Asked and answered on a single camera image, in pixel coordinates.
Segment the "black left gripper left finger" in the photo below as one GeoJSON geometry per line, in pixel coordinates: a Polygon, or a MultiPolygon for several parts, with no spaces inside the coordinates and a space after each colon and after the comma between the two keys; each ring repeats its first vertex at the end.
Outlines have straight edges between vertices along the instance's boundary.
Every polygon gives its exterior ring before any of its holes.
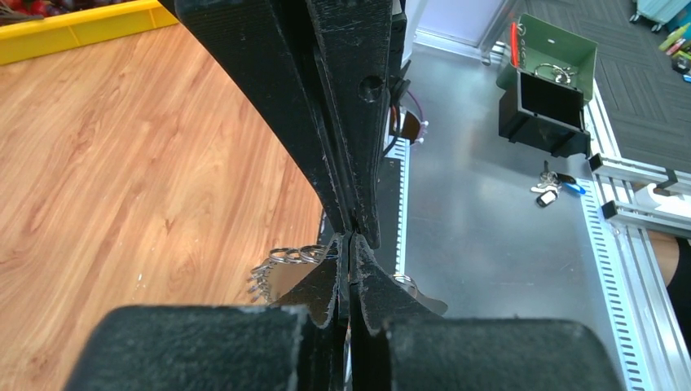
{"type": "Polygon", "coordinates": [[[68,390],[340,390],[343,238],[272,305],[129,305],[90,334],[68,390]]]}

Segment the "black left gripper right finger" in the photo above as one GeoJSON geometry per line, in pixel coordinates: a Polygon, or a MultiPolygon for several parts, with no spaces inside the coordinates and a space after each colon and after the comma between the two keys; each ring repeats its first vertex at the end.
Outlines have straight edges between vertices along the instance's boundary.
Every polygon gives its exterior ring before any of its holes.
{"type": "Polygon", "coordinates": [[[605,347],[561,319],[446,319],[401,288],[366,239],[349,239],[356,390],[620,390],[605,347]]]}

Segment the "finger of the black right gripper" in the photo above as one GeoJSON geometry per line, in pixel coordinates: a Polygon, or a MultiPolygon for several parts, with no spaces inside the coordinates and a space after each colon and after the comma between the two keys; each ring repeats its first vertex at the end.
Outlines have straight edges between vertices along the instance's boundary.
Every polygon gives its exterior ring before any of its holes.
{"type": "Polygon", "coordinates": [[[390,1],[309,1],[314,59],[324,98],[324,158],[335,192],[339,232],[381,242],[376,176],[390,93],[390,1]]]}
{"type": "Polygon", "coordinates": [[[332,227],[339,205],[327,105],[306,1],[163,1],[240,88],[310,182],[332,227]]]}

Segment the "metal key organizer ring plate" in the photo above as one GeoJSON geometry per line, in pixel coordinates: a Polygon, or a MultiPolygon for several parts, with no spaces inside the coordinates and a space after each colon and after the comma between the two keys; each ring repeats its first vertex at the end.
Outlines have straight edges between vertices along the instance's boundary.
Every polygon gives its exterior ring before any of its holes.
{"type": "MultiPolygon", "coordinates": [[[[272,303],[279,299],[321,263],[327,250],[326,246],[319,244],[273,248],[262,264],[250,271],[247,279],[250,302],[263,300],[272,303]]],[[[435,314],[444,315],[448,311],[446,302],[423,294],[411,277],[405,274],[393,274],[392,277],[410,296],[435,314]]]]}

